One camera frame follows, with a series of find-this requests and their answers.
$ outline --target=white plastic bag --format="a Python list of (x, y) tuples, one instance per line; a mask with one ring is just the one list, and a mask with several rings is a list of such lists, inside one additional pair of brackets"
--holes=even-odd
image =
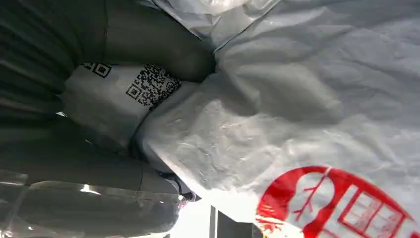
[(419, 237), (419, 12), (417, 0), (280, 1), (138, 139), (266, 233)]

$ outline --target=qr code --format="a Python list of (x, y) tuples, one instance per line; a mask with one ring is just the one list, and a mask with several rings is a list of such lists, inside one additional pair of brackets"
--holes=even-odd
[(126, 94), (150, 110), (181, 87), (181, 81), (172, 78), (163, 68), (147, 64), (127, 89)]
[(82, 65), (102, 78), (106, 78), (112, 69), (111, 66), (103, 63), (83, 63)]

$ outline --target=label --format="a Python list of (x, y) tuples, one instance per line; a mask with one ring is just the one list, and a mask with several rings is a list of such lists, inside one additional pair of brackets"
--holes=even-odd
[(257, 225), (270, 238), (420, 238), (412, 217), (378, 187), (321, 166), (276, 179), (260, 201)]

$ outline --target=red logo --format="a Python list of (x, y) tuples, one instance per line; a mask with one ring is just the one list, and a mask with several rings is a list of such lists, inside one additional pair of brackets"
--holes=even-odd
[(420, 238), (411, 216), (378, 187), (328, 167), (291, 170), (257, 209), (268, 237)]

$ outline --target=black object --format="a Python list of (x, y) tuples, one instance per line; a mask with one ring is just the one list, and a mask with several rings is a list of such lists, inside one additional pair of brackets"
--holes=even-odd
[(78, 125), (56, 115), (57, 95), (83, 62), (152, 63), (188, 81), (202, 81), (215, 65), (179, 23), (130, 0), (2, 0), (0, 169), (29, 175), (28, 184), (176, 193), (149, 166), (86, 143)]

